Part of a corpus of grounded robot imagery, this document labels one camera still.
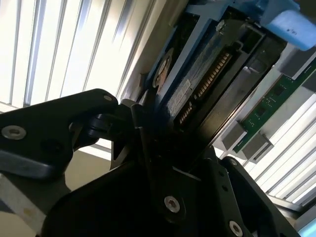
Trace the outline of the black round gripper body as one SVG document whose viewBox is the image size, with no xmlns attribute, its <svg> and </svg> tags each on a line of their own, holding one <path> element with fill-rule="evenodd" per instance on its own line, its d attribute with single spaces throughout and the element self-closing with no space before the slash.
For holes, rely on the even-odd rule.
<svg viewBox="0 0 316 237">
<path fill-rule="evenodd" d="M 163 160 L 123 164 L 66 195 L 49 212 L 43 237 L 201 237 L 211 188 L 210 159 L 192 173 Z"/>
</svg>

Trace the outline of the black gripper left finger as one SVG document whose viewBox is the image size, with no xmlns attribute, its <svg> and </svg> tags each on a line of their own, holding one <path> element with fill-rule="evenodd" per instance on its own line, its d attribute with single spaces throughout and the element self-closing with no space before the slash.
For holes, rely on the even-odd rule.
<svg viewBox="0 0 316 237">
<path fill-rule="evenodd" d="M 45 220 L 66 192 L 64 173 L 76 150 L 100 138 L 114 143 L 113 169 L 151 161 L 152 115 L 101 89 L 55 99 L 0 116 L 0 197 L 13 211 L 34 208 Z"/>
</svg>

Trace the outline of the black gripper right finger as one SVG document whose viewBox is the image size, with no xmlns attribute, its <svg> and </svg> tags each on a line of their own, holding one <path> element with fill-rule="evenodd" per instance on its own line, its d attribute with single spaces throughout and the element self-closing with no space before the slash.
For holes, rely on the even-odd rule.
<svg viewBox="0 0 316 237">
<path fill-rule="evenodd" d="M 259 188 L 243 166 L 233 157 L 217 158 L 213 146 L 207 147 L 202 153 L 203 158 L 224 168 L 237 201 L 245 228 L 254 237 L 298 237 L 278 208 Z"/>
</svg>

